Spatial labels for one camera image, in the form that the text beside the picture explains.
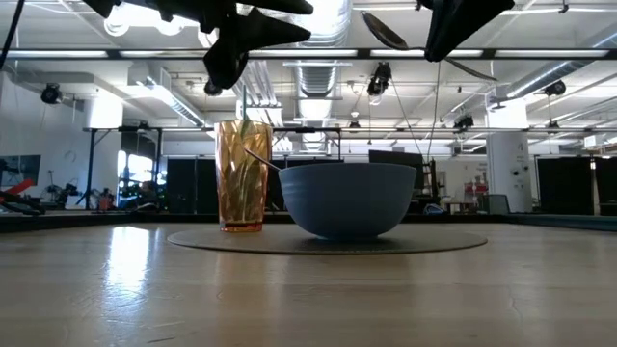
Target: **round placemat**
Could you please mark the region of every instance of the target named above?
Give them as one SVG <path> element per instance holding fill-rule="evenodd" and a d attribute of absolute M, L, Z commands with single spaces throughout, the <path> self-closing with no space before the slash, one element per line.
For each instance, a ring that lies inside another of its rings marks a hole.
<path fill-rule="evenodd" d="M 228 233 L 203 226 L 168 237 L 174 244 L 215 251 L 258 254 L 413 254 L 477 247 L 485 237 L 427 225 L 400 225 L 372 241 L 336 242 L 319 239 L 296 225 L 267 225 L 262 232 Z"/>

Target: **bowl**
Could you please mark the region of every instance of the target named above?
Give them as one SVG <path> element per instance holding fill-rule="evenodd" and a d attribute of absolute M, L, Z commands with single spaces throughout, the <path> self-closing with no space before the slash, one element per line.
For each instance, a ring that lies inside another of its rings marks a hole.
<path fill-rule="evenodd" d="M 330 240 L 372 239 L 409 208 L 416 169 L 395 164 L 314 164 L 279 172 L 291 218 Z"/>

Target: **wall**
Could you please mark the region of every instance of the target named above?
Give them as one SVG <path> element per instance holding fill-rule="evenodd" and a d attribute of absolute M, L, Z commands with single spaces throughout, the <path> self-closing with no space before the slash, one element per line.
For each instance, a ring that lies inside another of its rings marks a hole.
<path fill-rule="evenodd" d="M 4 73 L 0 80 L 0 155 L 41 155 L 39 184 L 26 193 L 39 197 L 51 184 L 48 171 L 53 171 L 56 185 L 72 181 L 84 192 L 90 146 L 90 134 L 83 131 L 87 113 L 66 105 L 45 105 L 38 93 L 16 86 Z M 118 184 L 119 135 L 110 133 L 95 148 L 95 189 Z"/>

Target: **spoon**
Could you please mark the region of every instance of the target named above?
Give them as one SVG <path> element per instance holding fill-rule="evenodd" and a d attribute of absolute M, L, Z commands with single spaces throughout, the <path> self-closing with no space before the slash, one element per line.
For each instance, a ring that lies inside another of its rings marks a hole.
<path fill-rule="evenodd" d="M 247 153 L 249 153 L 249 155 L 251 155 L 253 158 L 257 159 L 258 161 L 262 162 L 263 164 L 267 165 L 268 167 L 270 167 L 270 169 L 272 170 L 276 170 L 276 171 L 280 171 L 281 169 L 276 167 L 275 165 L 273 165 L 272 163 L 270 163 L 269 161 L 263 159 L 262 157 L 258 156 L 257 154 L 255 154 L 252 150 L 244 148 L 244 151 L 246 151 Z"/>

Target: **ceiling duct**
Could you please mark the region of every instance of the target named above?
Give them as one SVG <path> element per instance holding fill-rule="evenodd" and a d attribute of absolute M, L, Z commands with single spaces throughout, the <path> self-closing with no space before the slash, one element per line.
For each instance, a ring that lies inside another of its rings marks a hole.
<path fill-rule="evenodd" d="M 303 48 L 342 47 L 347 41 L 351 22 L 351 0 L 309 0 L 313 15 L 293 15 L 292 23 L 312 32 L 310 39 L 298 43 Z M 332 111 L 339 67 L 327 67 L 336 61 L 323 61 L 325 67 L 296 67 L 298 87 L 298 112 L 306 126 L 323 126 Z M 303 136 L 307 149 L 324 149 L 325 137 L 307 134 Z"/>
<path fill-rule="evenodd" d="M 617 48 L 617 24 L 611 25 L 610 27 L 599 32 L 597 35 L 584 41 L 580 47 Z M 521 80 L 508 86 L 504 95 L 506 95 L 507 99 L 526 96 L 530 93 L 541 90 L 544 87 L 551 85 L 563 77 L 594 62 L 594 60 L 589 60 L 548 63 L 536 71 L 526 75 Z"/>

